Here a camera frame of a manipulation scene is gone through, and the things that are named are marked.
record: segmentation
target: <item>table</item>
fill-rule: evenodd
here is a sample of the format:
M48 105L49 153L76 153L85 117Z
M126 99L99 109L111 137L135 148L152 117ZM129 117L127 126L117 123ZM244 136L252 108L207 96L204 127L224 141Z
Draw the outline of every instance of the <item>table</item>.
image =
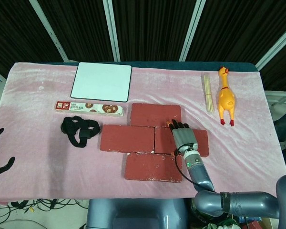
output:
M195 65L181 64L189 69ZM213 71L221 65L209 66L212 64ZM208 131L210 156L204 163L217 192L266 191L275 195L275 183L286 174L286 168L260 75L253 65L253 72L247 73L234 72L245 68L243 64L226 66L230 67L229 82L237 99L235 127L221 126L218 112L206 111L201 71L190 70L133 68L129 102L114 103L125 108L123 118L81 117L100 124L126 125L131 103L180 104L184 122ZM76 66L32 63L17 63L11 69L0 103L0 127L5 127L0 138L0 166L11 156L16 161L0 175L0 201L194 197L196 191L185 180L124 180L125 155L99 151L100 135L90 139L84 149L70 144L60 124L73 114L55 112L54 104L58 100L78 101L70 98L75 71ZM219 77L217 72L209 74L215 102Z

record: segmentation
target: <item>floor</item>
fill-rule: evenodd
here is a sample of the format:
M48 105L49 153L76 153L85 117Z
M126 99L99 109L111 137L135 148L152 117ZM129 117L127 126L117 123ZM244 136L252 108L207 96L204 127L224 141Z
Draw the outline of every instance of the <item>floor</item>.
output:
M2 94L4 85L0 84L0 97ZM275 107L272 103L269 103L270 112L273 120L279 119L286 113L286 105L280 104ZM286 148L286 142L281 143L282 149ZM61 209L52 209L50 211L48 208L42 204L33 206L32 209L24 211L23 209L12 208L12 212L6 222L0 225L0 229L79 229L85 224L87 219L87 207L88 200L77 200L81 207L75 202L75 200L58 200L61 201L60 205L54 208L63 207L63 204L68 203L69 205L64 206ZM8 216L9 209L0 206L0 222L4 221Z

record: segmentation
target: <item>toy chicken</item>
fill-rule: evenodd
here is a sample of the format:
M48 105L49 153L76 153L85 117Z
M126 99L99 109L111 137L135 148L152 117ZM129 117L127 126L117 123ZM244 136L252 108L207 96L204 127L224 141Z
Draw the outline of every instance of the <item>toy chicken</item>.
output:
M221 67L221 69L218 72L223 82L223 87L219 92L218 111L220 116L220 123L224 125L225 124L224 111L228 110L231 119L230 125L234 126L235 98L232 90L229 88L228 78L227 78L228 72L229 69L225 67Z

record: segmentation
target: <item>bamboo skewer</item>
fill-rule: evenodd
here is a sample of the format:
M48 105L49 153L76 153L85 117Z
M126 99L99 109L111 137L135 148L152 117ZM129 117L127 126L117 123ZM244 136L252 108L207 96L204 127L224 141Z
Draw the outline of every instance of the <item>bamboo skewer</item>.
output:
M209 112L213 112L214 106L211 95L210 79L209 76L206 74L204 74L204 91L205 91L206 108Z

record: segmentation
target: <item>yellow rubber chicken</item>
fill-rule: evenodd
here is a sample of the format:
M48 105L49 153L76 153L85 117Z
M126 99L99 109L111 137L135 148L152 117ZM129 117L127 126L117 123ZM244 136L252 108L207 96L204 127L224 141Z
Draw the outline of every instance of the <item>yellow rubber chicken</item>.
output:
M218 111L220 116L220 123L224 125L225 124L224 111L228 110L231 119L230 125L234 126L235 98L232 90L229 88L228 78L227 78L228 72L229 69L225 67L221 67L221 69L218 72L223 82L223 87L219 92Z

